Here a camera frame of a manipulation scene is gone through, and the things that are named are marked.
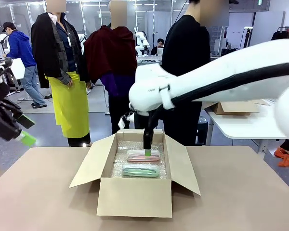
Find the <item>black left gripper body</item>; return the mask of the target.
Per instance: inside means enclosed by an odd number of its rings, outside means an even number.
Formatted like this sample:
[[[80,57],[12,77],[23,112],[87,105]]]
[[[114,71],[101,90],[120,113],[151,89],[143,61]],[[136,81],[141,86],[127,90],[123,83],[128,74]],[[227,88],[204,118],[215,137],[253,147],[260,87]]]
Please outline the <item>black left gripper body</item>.
[[[0,83],[0,137],[6,141],[16,139],[22,131],[11,112],[11,109],[18,110],[19,107],[6,98],[8,93],[9,87]]]

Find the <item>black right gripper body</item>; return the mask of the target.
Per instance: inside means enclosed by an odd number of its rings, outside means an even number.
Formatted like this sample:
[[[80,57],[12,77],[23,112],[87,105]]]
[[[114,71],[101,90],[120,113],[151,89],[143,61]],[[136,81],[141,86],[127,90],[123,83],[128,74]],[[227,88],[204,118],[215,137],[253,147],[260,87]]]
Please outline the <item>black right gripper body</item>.
[[[144,129],[145,133],[150,132],[153,136],[154,128],[158,126],[159,112],[151,111],[149,116],[140,115],[138,112],[134,115],[134,126],[135,129]]]

